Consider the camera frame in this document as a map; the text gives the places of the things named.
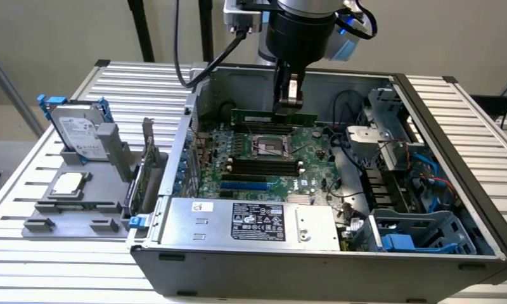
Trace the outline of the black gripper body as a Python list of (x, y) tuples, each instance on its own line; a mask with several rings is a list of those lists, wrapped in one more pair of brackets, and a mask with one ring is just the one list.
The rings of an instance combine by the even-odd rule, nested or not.
[(324, 57), (336, 16), (307, 18), (285, 11), (268, 17), (265, 45), (279, 67), (305, 68)]

